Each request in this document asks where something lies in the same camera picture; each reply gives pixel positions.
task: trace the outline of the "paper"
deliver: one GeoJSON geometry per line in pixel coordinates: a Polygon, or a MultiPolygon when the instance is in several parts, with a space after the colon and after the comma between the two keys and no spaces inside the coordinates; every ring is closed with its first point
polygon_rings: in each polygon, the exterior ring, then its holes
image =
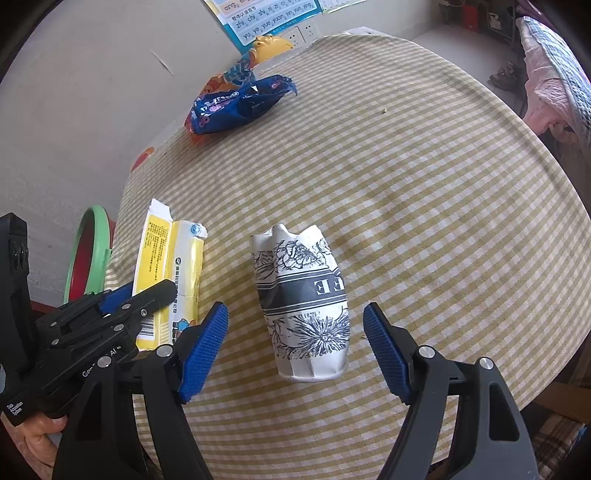
{"type": "Polygon", "coordinates": [[[317,0],[205,0],[238,50],[258,35],[276,35],[322,11],[317,0]]]}
{"type": "Polygon", "coordinates": [[[320,0],[320,6],[323,13],[328,14],[361,2],[365,2],[365,0],[320,0]]]}
{"type": "Polygon", "coordinates": [[[347,367],[349,310],[335,258],[316,225],[284,225],[251,238],[256,290],[279,375],[294,382],[341,376],[347,367]]]}
{"type": "MultiPolygon", "coordinates": [[[[166,261],[170,231],[173,218],[167,205],[152,199],[142,239],[139,244],[138,259],[135,264],[132,295],[156,285],[166,277],[166,261]]],[[[141,320],[141,330],[136,340],[140,350],[151,350],[160,345],[160,328],[155,326],[154,315],[141,320]]]]}

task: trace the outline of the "checkered fabric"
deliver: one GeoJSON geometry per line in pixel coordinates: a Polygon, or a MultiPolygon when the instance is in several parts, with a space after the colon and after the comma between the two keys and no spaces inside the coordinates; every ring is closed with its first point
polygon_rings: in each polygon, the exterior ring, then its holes
{"type": "MultiPolygon", "coordinates": [[[[107,288],[132,280],[152,197],[207,226],[199,315],[223,301],[230,329],[185,412],[213,476],[377,476],[407,409],[363,335],[370,301],[447,358],[490,356],[525,406],[591,327],[591,222],[554,158],[486,87],[409,41],[327,37],[265,73],[299,95],[199,144],[180,129],[130,175],[107,273],[107,288]],[[343,272],[338,380],[277,375],[249,236],[279,222],[316,224],[343,272]]],[[[434,460],[453,420],[450,402],[434,460]]]]}

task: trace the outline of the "finger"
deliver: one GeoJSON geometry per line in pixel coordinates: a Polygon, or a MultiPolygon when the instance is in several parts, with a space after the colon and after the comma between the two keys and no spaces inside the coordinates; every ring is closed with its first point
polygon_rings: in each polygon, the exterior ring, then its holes
{"type": "Polygon", "coordinates": [[[46,465],[53,466],[56,462],[57,447],[47,435],[26,436],[25,441],[31,453],[46,465]]]}
{"type": "Polygon", "coordinates": [[[66,416],[59,419],[50,419],[43,413],[36,413],[32,417],[26,419],[19,426],[19,429],[25,437],[39,436],[46,433],[61,432],[66,427],[66,422],[66,416]]]}

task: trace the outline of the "paper cup with floral print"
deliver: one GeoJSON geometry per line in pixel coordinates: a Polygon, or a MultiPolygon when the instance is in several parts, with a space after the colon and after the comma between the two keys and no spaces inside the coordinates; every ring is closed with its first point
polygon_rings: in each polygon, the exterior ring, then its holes
{"type": "Polygon", "coordinates": [[[318,382],[347,367],[349,311],[345,285],[320,229],[299,235],[275,225],[251,237],[256,290],[277,370],[286,380],[318,382]]]}

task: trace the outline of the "wall socket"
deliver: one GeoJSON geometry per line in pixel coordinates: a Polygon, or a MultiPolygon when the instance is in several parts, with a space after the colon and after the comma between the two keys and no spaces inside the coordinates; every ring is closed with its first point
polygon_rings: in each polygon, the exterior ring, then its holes
{"type": "Polygon", "coordinates": [[[291,30],[281,33],[281,36],[294,44],[294,47],[303,47],[306,41],[299,28],[294,27],[291,30]]]}
{"type": "Polygon", "coordinates": [[[304,20],[298,25],[301,36],[304,37],[306,43],[312,43],[314,40],[320,37],[320,28],[318,24],[311,18],[304,20]]]}

